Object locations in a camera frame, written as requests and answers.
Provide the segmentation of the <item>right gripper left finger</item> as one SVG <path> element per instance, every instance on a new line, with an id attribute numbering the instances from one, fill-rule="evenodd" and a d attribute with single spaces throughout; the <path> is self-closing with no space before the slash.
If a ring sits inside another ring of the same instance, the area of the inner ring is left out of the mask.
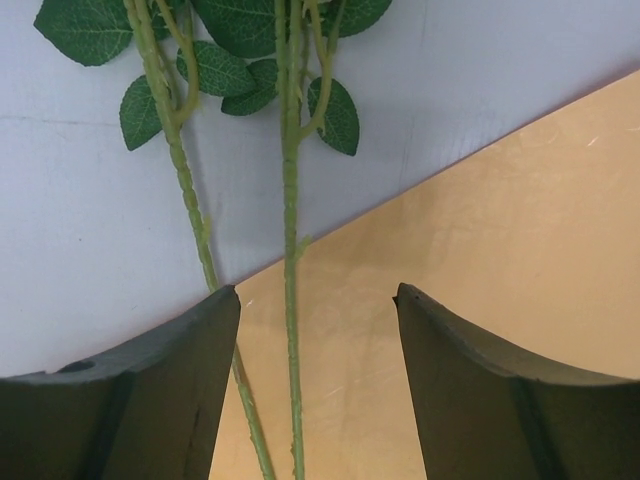
<path id="1" fill-rule="evenodd" d="M 226 286 L 102 353 L 4 378 L 2 477 L 207 478 L 240 311 Z"/>

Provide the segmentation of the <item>pink rose stem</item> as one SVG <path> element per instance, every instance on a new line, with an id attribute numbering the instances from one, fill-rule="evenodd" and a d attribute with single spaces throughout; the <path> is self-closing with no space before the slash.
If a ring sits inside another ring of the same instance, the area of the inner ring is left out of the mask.
<path id="1" fill-rule="evenodd" d="M 342 37 L 378 22 L 387 1 L 199 1 L 196 10 L 211 37 L 231 53 L 276 58 L 280 101 L 284 219 L 284 309 L 288 348 L 293 475 L 305 476 L 297 305 L 297 262 L 306 241 L 297 237 L 298 157 L 316 133 L 333 150 L 353 156 L 360 125 L 355 104 L 333 77 Z"/>
<path id="2" fill-rule="evenodd" d="M 144 74 L 126 90 L 120 104 L 120 128 L 128 150 L 163 133 L 182 191 L 206 285 L 219 287 L 210 249 L 210 227 L 199 208 L 181 131 L 198 105 L 200 72 L 190 4 L 181 1 L 45 1 L 35 28 L 62 54 L 83 66 L 101 66 L 134 43 Z M 172 37 L 183 53 L 188 91 L 177 93 L 174 69 L 161 40 Z"/>

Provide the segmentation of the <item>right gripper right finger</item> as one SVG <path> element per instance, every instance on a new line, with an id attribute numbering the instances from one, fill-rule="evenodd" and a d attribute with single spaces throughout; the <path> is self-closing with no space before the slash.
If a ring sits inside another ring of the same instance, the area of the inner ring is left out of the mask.
<path id="1" fill-rule="evenodd" d="M 409 284 L 394 299 L 430 479 L 635 479 L 639 384 L 524 349 Z"/>

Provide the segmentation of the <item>orange wrapping paper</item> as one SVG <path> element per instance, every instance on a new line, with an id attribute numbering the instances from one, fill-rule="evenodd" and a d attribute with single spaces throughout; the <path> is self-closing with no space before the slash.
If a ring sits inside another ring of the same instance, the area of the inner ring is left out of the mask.
<path id="1" fill-rule="evenodd" d="M 639 77 L 506 136 L 310 245 L 306 475 L 425 475 L 392 298 L 584 369 L 639 374 Z"/>

